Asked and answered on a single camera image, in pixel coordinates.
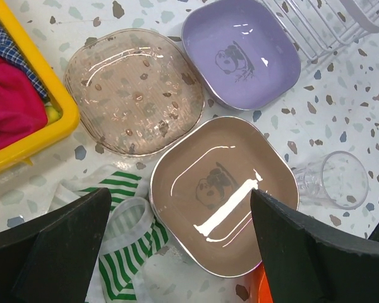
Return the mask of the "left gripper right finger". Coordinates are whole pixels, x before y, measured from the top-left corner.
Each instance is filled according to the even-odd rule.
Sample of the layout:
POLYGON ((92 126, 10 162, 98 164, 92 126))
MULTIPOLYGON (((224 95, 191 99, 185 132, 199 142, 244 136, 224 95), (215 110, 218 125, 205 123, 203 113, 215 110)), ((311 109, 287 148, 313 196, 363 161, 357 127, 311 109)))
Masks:
POLYGON ((364 239, 261 190, 250 205, 274 302, 379 302, 379 223, 364 239))

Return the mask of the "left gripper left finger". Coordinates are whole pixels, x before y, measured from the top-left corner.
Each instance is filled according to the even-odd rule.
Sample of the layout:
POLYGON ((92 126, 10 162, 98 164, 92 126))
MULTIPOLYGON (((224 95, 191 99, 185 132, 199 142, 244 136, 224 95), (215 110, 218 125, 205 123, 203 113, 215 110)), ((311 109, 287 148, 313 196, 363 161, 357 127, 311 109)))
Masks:
POLYGON ((0 232, 0 302, 84 302, 110 208, 100 188, 0 232))

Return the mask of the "clear glass cup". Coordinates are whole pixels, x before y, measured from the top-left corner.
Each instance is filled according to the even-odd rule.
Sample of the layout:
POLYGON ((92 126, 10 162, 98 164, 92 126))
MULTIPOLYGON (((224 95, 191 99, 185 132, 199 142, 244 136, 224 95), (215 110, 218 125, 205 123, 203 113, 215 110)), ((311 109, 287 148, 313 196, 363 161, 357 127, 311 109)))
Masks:
POLYGON ((363 164, 353 154, 334 151, 292 171, 299 200, 306 206, 354 210, 369 192, 363 164))

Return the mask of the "white wire dish rack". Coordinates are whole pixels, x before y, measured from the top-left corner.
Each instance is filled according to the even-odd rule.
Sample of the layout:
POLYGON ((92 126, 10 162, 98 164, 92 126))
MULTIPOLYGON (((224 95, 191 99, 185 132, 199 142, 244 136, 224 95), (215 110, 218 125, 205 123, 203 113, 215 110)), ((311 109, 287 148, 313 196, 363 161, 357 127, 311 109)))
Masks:
POLYGON ((379 33, 377 1, 262 1, 303 60, 312 62, 379 33))

